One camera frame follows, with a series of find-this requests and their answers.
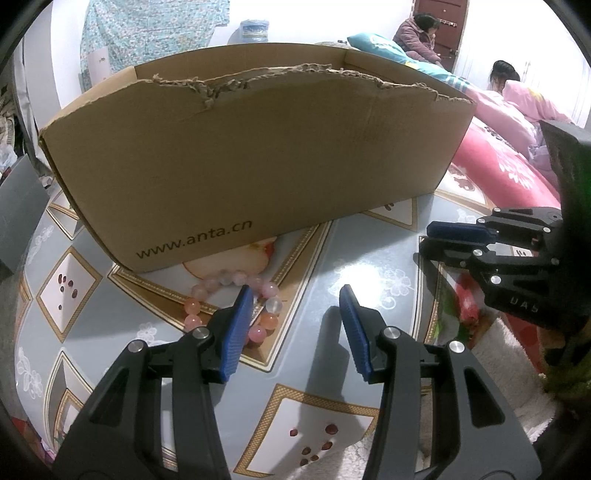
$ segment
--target cardboard box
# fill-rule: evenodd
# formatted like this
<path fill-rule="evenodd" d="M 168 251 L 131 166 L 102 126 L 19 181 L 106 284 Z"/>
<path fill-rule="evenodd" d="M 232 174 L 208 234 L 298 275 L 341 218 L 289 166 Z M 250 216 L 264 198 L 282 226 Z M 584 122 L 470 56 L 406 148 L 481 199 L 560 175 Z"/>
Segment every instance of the cardboard box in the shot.
<path fill-rule="evenodd" d="M 357 50 L 232 45 L 122 70 L 40 142 L 105 251 L 149 271 L 431 192 L 474 110 Z"/>

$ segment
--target blue gripper pad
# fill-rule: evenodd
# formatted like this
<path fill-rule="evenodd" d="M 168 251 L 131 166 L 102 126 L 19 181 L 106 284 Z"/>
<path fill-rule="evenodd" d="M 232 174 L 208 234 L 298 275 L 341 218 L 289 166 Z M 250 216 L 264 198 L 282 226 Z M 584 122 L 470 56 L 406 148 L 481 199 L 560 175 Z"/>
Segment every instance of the blue gripper pad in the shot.
<path fill-rule="evenodd" d="M 360 308 L 359 303 L 351 286 L 344 285 L 339 293 L 340 316 L 343 320 L 355 367 L 357 367 L 358 373 L 363 376 L 363 380 L 369 382 L 369 377 L 372 374 L 370 346 L 358 315 L 358 308 Z"/>
<path fill-rule="evenodd" d="M 253 304 L 252 290 L 244 285 L 231 307 L 232 313 L 221 341 L 219 373 L 223 382 L 227 382 L 238 368 L 244 340 L 251 325 Z"/>
<path fill-rule="evenodd" d="M 471 223 L 431 222 L 427 227 L 427 235 L 430 238 L 481 245 L 494 244 L 498 239 L 496 230 Z"/>

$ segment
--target metal screw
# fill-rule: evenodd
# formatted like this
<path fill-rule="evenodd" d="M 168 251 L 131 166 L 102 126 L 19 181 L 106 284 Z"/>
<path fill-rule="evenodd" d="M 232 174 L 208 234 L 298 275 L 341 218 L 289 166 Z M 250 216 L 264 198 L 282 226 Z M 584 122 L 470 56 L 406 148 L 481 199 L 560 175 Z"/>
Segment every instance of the metal screw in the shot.
<path fill-rule="evenodd" d="M 394 327 L 386 327 L 384 329 L 384 336 L 392 340 L 396 340 L 400 336 L 400 330 Z"/>
<path fill-rule="evenodd" d="M 127 346 L 127 350 L 131 353 L 138 353 L 144 349 L 144 343 L 142 340 L 132 340 Z"/>
<path fill-rule="evenodd" d="M 193 336 L 197 340 L 203 340 L 204 338 L 207 338 L 209 336 L 209 330 L 205 327 L 197 327 L 195 328 L 195 330 L 193 330 Z"/>
<path fill-rule="evenodd" d="M 466 347 L 463 343 L 454 340 L 453 342 L 450 342 L 449 349 L 454 353 L 462 353 Z"/>

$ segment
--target purple jacket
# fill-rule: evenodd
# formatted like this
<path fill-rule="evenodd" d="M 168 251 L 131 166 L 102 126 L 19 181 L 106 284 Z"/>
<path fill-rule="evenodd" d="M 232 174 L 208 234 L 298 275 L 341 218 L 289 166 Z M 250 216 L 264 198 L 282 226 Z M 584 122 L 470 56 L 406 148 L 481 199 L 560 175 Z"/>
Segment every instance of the purple jacket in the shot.
<path fill-rule="evenodd" d="M 427 32 L 421 30 L 412 17 L 402 22 L 393 40 L 405 52 L 411 53 L 409 57 L 414 60 L 430 63 L 441 61 L 439 55 L 433 51 L 435 40 L 430 38 Z"/>

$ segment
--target pink bead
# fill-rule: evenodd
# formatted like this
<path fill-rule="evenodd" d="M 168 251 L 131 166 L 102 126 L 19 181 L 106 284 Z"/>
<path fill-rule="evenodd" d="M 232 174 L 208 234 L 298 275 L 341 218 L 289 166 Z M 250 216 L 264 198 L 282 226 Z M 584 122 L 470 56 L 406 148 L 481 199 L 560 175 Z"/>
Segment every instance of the pink bead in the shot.
<path fill-rule="evenodd" d="M 201 304 L 194 298 L 187 298 L 184 303 L 185 312 L 197 315 L 201 311 Z"/>
<path fill-rule="evenodd" d="M 272 281 L 265 282 L 261 289 L 261 295 L 266 299 L 275 297 L 279 293 L 279 287 Z"/>
<path fill-rule="evenodd" d="M 199 284 L 191 288 L 191 296 L 195 300 L 206 301 L 207 297 L 209 297 L 209 292 L 202 284 Z"/>
<path fill-rule="evenodd" d="M 191 330 L 200 327 L 201 325 L 203 325 L 203 321 L 199 315 L 194 315 L 190 313 L 185 317 L 185 332 L 190 332 Z"/>
<path fill-rule="evenodd" d="M 205 277 L 205 280 L 203 280 L 203 286 L 209 293 L 213 293 L 218 291 L 220 282 L 216 277 Z"/>
<path fill-rule="evenodd" d="M 265 330 L 275 330 L 279 324 L 279 317 L 272 313 L 264 312 L 259 317 L 259 325 Z"/>
<path fill-rule="evenodd" d="M 248 275 L 246 275 L 242 270 L 236 270 L 234 275 L 232 275 L 232 281 L 237 287 L 242 287 L 246 283 L 247 279 Z"/>
<path fill-rule="evenodd" d="M 248 338 L 253 343 L 262 343 L 262 341 L 267 338 L 267 331 L 258 325 L 253 325 L 251 329 L 248 330 Z"/>
<path fill-rule="evenodd" d="M 258 275 L 251 275 L 248 277 L 246 283 L 255 293 L 260 293 L 265 282 Z"/>
<path fill-rule="evenodd" d="M 232 284 L 232 272 L 228 270 L 220 270 L 218 275 L 219 282 L 224 286 L 227 287 L 228 285 Z"/>

